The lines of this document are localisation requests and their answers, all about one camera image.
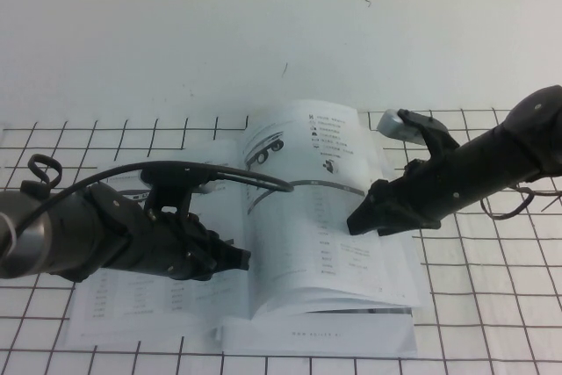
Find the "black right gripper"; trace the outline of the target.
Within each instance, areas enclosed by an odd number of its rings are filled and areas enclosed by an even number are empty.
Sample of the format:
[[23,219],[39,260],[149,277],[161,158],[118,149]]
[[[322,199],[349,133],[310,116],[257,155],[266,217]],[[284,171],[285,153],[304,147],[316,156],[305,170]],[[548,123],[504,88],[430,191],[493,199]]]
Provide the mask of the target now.
[[351,235],[376,230],[380,235],[417,229],[438,229],[441,221],[458,210],[454,196],[458,162],[452,156],[439,160],[415,159],[402,177],[376,182],[347,218]]

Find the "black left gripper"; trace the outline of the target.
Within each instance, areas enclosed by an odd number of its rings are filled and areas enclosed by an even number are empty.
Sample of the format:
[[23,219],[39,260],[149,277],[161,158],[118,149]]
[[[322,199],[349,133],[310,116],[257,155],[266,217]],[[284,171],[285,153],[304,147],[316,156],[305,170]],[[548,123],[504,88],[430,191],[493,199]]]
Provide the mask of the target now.
[[251,253],[223,241],[188,213],[161,213],[148,229],[129,239],[119,252],[117,269],[173,280],[208,281],[230,270],[248,270]]

